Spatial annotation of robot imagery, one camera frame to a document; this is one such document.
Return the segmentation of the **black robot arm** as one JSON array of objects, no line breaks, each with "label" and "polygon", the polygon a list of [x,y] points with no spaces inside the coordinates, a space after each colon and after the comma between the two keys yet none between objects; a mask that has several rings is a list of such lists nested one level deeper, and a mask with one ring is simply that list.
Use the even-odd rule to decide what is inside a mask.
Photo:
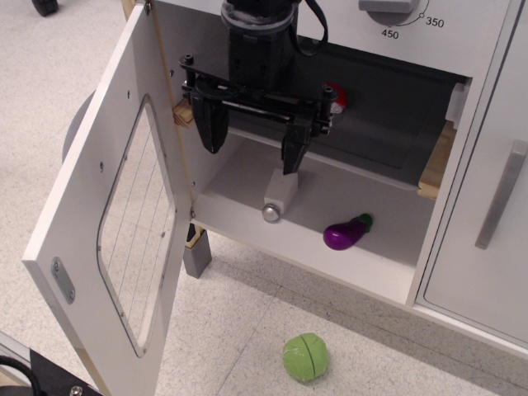
[{"label": "black robot arm", "polygon": [[310,48],[301,45],[298,15],[297,1],[225,1],[220,16],[229,30],[227,61],[181,57],[184,96],[210,153],[223,146],[232,111],[285,124],[285,175],[298,171],[311,139],[330,130],[338,92],[308,74],[310,58],[328,35]]}]

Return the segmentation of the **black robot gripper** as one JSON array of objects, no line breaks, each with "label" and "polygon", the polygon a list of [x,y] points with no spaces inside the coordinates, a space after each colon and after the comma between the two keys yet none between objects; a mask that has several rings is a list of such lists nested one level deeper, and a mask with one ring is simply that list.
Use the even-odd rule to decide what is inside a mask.
[{"label": "black robot gripper", "polygon": [[283,174],[299,170],[311,136],[327,134],[337,93],[321,75],[315,55],[302,55],[292,27],[266,35],[228,29],[218,49],[180,58],[183,84],[206,150],[224,145],[231,112],[261,117],[285,127],[281,144]]}]

